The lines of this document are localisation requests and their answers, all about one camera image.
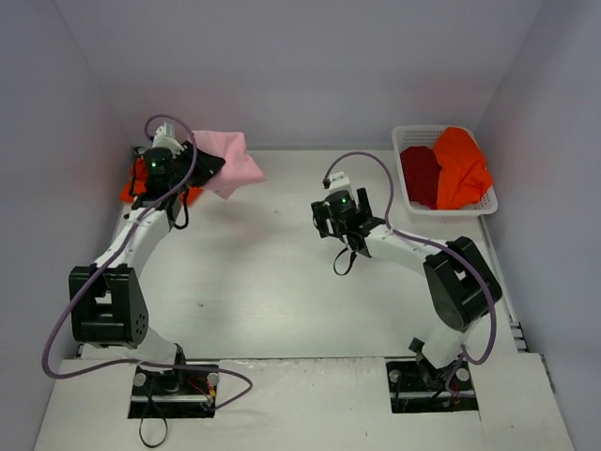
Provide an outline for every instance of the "dark red cloth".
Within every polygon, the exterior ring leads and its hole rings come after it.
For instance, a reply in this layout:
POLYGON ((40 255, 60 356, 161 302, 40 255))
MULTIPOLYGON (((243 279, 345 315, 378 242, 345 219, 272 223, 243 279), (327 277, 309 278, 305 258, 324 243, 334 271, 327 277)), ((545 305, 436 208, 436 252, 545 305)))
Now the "dark red cloth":
POLYGON ((437 209, 440 166, 431 148, 414 146, 401 152, 409 200, 437 209))

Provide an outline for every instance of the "white laundry basket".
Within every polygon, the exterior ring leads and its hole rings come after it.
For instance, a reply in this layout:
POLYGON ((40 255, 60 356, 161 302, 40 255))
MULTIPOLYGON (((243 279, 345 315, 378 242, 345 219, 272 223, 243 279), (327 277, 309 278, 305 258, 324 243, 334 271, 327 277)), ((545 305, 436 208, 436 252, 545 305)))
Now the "white laundry basket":
MULTIPOLYGON (((401 164, 401 152, 412 146, 428 146, 432 148, 434 143, 439 139, 439 136, 450 125, 399 125, 393 128, 393 144, 394 144, 394 159, 396 160, 396 168, 398 177, 401 180, 401 190, 403 199, 409 211, 416 214, 425 214, 430 216, 480 216, 481 214, 491 214, 497 211, 499 204, 495 190, 491 186, 484 197, 477 204, 469 204, 460 210, 431 210, 419 202, 409 201, 407 194, 407 185, 405 184, 405 176, 403 175, 403 165, 401 164)), ((473 134, 466 128, 457 127, 465 130, 476 141, 473 134)))

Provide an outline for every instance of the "white table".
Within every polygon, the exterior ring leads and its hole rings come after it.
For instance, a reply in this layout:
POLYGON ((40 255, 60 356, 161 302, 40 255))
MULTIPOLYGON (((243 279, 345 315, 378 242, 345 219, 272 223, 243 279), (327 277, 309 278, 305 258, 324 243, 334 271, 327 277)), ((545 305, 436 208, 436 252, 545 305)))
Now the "white table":
MULTIPOLYGON (((160 449, 571 450, 540 358, 516 352, 504 303, 493 357, 472 369, 480 412, 391 414, 382 356, 410 355, 411 338, 425 338, 439 320, 425 279, 405 268, 360 258, 349 276, 332 273, 341 244, 319 239, 310 204, 323 199, 321 179, 341 153, 253 152, 269 181, 227 202, 203 194, 190 227, 171 233, 147 263, 141 285, 152 327, 189 357, 222 360, 255 383, 212 420, 170 420, 160 449)), ((394 169, 391 152, 375 153, 394 169)), ((352 157, 337 169, 383 212, 381 168, 352 157)), ((409 218, 400 199, 394 205, 398 227, 468 236, 489 258, 476 220, 409 218)), ((470 337, 473 354, 487 335, 484 320, 470 337)), ((85 347, 83 360, 62 370, 109 356, 85 347)), ((127 419, 133 370, 57 382, 36 450, 145 449, 138 421, 127 419)), ((224 377, 218 401, 239 388, 224 377)), ((148 427, 160 433, 162 425, 148 427)))

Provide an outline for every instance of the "pink cloth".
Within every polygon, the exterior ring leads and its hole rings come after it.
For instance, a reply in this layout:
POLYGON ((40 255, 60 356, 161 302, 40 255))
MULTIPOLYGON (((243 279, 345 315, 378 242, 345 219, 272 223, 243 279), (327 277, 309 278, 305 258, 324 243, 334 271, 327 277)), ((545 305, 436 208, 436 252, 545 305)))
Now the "pink cloth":
POLYGON ((240 186, 267 180, 246 152, 244 133, 201 130, 194 131, 194 138, 200 150, 225 159, 219 173, 203 187, 222 199, 228 199, 240 186))

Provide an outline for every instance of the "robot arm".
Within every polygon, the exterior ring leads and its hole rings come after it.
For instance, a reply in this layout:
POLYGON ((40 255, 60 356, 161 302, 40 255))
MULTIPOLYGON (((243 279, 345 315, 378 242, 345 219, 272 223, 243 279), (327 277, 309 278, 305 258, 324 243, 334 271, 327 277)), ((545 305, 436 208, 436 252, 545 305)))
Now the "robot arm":
MULTIPOLYGON (((452 363, 470 330, 487 313, 485 295, 476 280, 439 249, 395 236, 383 219, 373 216, 364 188, 357 191, 355 200, 344 173, 331 175, 324 185, 329 194, 311 205, 320 237, 336 238, 353 253, 384 258, 424 275, 442 323, 425 342, 414 339, 409 348, 434 369, 452 363)), ((430 241, 465 258, 483 276, 494 301, 501 298, 501 287, 472 240, 460 237, 448 242, 430 241)))
POLYGON ((80 343, 98 348, 117 346, 130 358, 173 364, 182 349, 149 327, 149 314, 139 284, 139 276, 155 247, 174 227, 181 209, 179 195, 190 186, 203 186, 219 172, 225 160, 198 151, 196 166, 186 186, 148 210, 171 191, 188 172, 193 147, 175 139, 173 126, 165 123, 154 137, 152 147, 143 153, 148 178, 146 192, 132 205, 128 221, 107 251, 89 266, 75 267, 69 275, 71 298, 125 241, 134 225, 136 233, 127 247, 92 285, 71 312, 71 328, 80 343))

